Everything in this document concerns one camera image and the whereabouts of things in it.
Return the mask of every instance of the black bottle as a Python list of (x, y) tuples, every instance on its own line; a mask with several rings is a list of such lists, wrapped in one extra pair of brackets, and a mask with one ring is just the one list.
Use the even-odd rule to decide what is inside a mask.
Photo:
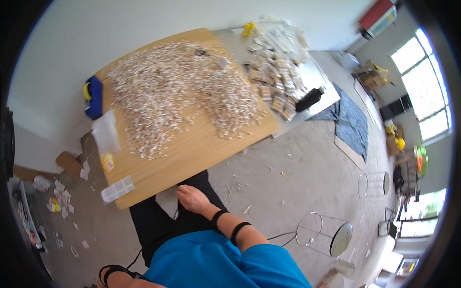
[(298, 103), (296, 103), (296, 112), (301, 112), (320, 101), (325, 93), (325, 87), (314, 88), (306, 94)]

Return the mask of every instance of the black elastic band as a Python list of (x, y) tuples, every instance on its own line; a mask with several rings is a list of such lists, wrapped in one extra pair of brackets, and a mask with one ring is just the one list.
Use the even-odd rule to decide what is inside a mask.
[(238, 231), (240, 231), (240, 229), (242, 229), (242, 227), (246, 226), (246, 225), (251, 225), (251, 224), (248, 223), (248, 222), (242, 222), (242, 223), (238, 224), (237, 227), (235, 227), (234, 231), (232, 232), (232, 236), (230, 237), (230, 241), (232, 242), (232, 244), (234, 244), (234, 246), (237, 247), (237, 243), (236, 243), (235, 238), (237, 237)]
[[(105, 268), (109, 268), (109, 270), (107, 270), (107, 272), (105, 273), (104, 275), (104, 280), (101, 279), (101, 273), (102, 271), (105, 269)], [(128, 275), (131, 276), (131, 278), (133, 279), (143, 279), (143, 280), (147, 280), (142, 274), (139, 274), (138, 272), (131, 272), (129, 271), (127, 268), (123, 267), (123, 266), (120, 266), (120, 265), (107, 265), (107, 266), (104, 266), (101, 268), (101, 270), (99, 270), (99, 280), (101, 281), (101, 283), (106, 286), (107, 288), (109, 288), (108, 284), (107, 284), (107, 279), (109, 277), (110, 274), (114, 273), (114, 272), (124, 272)]]
[(216, 212), (216, 214), (213, 216), (213, 219), (211, 219), (211, 224), (213, 225), (213, 227), (215, 229), (218, 229), (218, 218), (223, 215), (224, 213), (229, 213), (227, 211), (224, 211), (224, 210), (219, 210), (218, 212)]
[[(103, 269), (105, 269), (107, 267), (109, 267), (109, 270), (107, 270), (107, 272), (104, 274), (104, 280), (102, 280), (101, 279), (101, 272), (102, 272)], [(124, 267), (122, 267), (120, 265), (107, 265), (107, 266), (102, 267), (101, 270), (99, 270), (99, 280), (107, 288), (109, 288), (109, 286), (107, 284), (107, 278), (109, 277), (110, 274), (112, 274), (114, 272), (125, 272), (125, 273), (129, 274), (128, 273), (129, 271), (126, 270)]]

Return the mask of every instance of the bare arm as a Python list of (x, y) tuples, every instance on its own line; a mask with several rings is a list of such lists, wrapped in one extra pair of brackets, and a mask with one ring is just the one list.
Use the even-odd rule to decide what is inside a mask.
[[(211, 204), (205, 194), (195, 187), (181, 185), (177, 188), (176, 195), (184, 208), (193, 213), (201, 214), (210, 221), (216, 212), (221, 210)], [(217, 224), (221, 233), (230, 238), (235, 227), (242, 222), (244, 221), (239, 217), (230, 213), (224, 213), (218, 218)], [(236, 242), (241, 253), (254, 245), (270, 244), (264, 235), (251, 225), (245, 225), (238, 231)]]

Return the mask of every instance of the hand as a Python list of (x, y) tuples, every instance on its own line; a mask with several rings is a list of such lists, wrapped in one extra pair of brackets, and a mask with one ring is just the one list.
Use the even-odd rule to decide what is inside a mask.
[(179, 186), (176, 195), (184, 208), (195, 214), (203, 214), (207, 208), (214, 206), (202, 191), (189, 185)]

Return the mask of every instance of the window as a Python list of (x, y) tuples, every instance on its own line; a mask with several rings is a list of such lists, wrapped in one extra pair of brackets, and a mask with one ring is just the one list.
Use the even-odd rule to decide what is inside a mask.
[(445, 202), (445, 189), (420, 196), (420, 200), (412, 196), (407, 204), (407, 210), (400, 214), (394, 222), (400, 226), (400, 237), (427, 236), (434, 233), (438, 216)]
[(421, 140), (424, 142), (448, 133), (451, 128), (451, 113), (447, 89), (436, 56), (423, 30), (416, 30), (415, 36), (392, 54), (391, 59), (402, 77), (414, 113), (418, 117)]

